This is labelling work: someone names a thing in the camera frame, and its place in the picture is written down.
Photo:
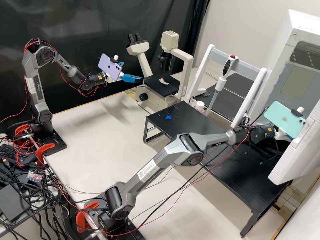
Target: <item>white cap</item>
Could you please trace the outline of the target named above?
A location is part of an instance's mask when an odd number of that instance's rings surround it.
[[[198,102],[196,103],[196,109],[197,109],[197,110],[203,110],[203,108],[204,108],[204,102],[198,101]]]
[[[304,111],[303,107],[298,107],[297,112],[302,113]]]

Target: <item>red clamp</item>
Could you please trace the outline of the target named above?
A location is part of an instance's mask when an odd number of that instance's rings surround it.
[[[54,143],[48,143],[48,144],[45,144],[41,147],[39,147],[37,150],[36,150],[36,155],[38,157],[38,160],[37,160],[37,164],[38,166],[42,166],[43,165],[43,152],[47,151],[48,149],[50,148],[53,148],[55,147],[56,145]]]
[[[29,124],[23,124],[23,125],[21,125],[21,126],[19,126],[19,127],[17,127],[16,128],[16,130],[14,130],[14,135],[22,135],[22,132],[24,131],[24,130],[27,130],[27,129],[29,129]],[[21,146],[22,144],[23,144],[23,141],[22,140],[18,140],[17,141],[17,144],[19,145],[19,146]]]
[[[89,203],[88,205],[86,205],[84,207],[84,209],[86,208],[96,208],[99,206],[99,202],[98,201],[93,201],[92,203]],[[81,228],[90,228],[89,223],[87,223],[85,221],[85,214],[84,212],[78,212],[77,216],[76,216],[76,224],[77,226],[81,227]],[[77,231],[79,233],[83,233],[85,230],[77,228]]]

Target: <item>black backdrop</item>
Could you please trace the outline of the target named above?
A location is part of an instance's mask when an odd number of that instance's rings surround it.
[[[207,4],[208,0],[0,0],[0,120],[18,113],[25,103],[21,60],[30,38],[45,39],[70,64],[91,72],[99,71],[102,53],[117,54],[125,62],[123,72],[142,76],[138,59],[125,49],[127,34],[140,32],[149,41],[146,56],[156,74],[162,32],[177,32],[179,48],[193,54]],[[173,72],[181,66],[174,61]],[[135,86],[119,81],[86,98],[63,82],[58,65],[46,65],[39,73],[52,113]],[[18,117],[4,121],[0,130],[30,117],[28,105]]]

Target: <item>white label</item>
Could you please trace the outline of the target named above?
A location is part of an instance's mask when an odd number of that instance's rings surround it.
[[[158,171],[159,167],[156,165],[153,159],[151,159],[139,172],[138,177],[140,181],[146,182],[156,171]]]
[[[182,91],[182,95],[185,95],[185,94],[186,94],[186,90],[187,90],[187,86],[184,86],[184,87],[183,87],[183,91]]]
[[[28,91],[31,94],[35,94],[36,93],[36,88],[34,87],[33,79],[32,78],[26,78],[26,83],[27,83]]]

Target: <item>microscope stage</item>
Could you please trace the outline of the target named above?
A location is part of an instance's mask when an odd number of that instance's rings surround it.
[[[163,97],[167,97],[171,94],[173,95],[178,92],[180,82],[168,74],[160,74],[160,75],[151,75],[149,77],[146,77],[144,79],[144,84],[147,85],[156,93],[158,93],[159,95]]]

